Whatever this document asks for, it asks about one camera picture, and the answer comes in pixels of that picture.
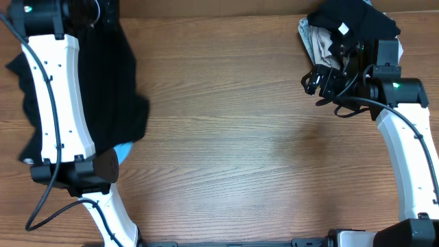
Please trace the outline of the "black t-shirt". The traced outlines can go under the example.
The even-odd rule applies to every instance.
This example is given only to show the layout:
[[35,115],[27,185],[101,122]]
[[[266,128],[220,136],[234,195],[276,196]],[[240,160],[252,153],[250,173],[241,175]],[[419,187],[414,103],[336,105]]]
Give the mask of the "black t-shirt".
[[121,27],[77,32],[84,116],[98,154],[145,135],[148,98],[136,92],[136,59]]

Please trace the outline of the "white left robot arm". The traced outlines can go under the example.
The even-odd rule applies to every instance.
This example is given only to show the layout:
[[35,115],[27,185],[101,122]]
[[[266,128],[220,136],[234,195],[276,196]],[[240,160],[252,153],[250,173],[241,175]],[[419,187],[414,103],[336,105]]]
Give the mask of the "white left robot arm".
[[84,116],[78,77],[82,27],[116,27],[117,1],[12,1],[1,15],[20,41],[32,73],[40,124],[40,164],[32,179],[66,189],[96,223],[105,246],[141,246],[117,189],[119,160],[110,148],[96,153]]

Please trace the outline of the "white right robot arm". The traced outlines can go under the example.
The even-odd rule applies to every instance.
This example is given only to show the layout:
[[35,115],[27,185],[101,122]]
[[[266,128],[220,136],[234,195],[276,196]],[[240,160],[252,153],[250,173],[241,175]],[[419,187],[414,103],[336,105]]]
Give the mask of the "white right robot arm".
[[317,64],[304,75],[305,93],[370,111],[390,155],[399,196],[399,222],[377,232],[330,230],[325,237],[295,239],[293,246],[437,246],[438,154],[431,137],[428,99],[420,80],[402,78],[397,51],[378,51],[372,64],[357,63],[354,78]]

